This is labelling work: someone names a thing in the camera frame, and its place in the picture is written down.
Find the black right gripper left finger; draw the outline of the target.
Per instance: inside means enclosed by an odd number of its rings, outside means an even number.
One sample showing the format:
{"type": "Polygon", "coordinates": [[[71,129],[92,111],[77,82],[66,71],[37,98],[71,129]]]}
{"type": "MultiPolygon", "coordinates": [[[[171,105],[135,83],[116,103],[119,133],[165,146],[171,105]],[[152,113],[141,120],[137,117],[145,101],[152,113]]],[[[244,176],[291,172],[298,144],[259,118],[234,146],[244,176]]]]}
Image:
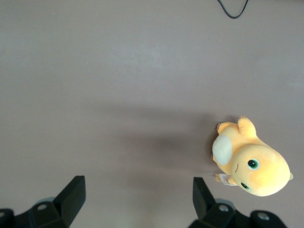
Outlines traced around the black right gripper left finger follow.
{"type": "Polygon", "coordinates": [[[22,214],[0,210],[2,228],[68,228],[86,200],[84,176],[75,176],[51,201],[41,201],[22,214]]]}

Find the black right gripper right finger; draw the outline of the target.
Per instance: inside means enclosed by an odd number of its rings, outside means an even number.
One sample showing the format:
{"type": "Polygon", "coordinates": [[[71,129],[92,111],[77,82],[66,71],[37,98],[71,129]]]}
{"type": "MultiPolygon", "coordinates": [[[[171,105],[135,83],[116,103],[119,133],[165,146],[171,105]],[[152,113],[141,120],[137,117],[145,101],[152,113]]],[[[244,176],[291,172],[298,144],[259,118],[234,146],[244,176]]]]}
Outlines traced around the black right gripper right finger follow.
{"type": "Polygon", "coordinates": [[[274,213],[252,211],[247,217],[227,201],[216,202],[202,177],[193,178],[192,201],[198,219],[190,228],[285,228],[285,223],[274,213]]]}

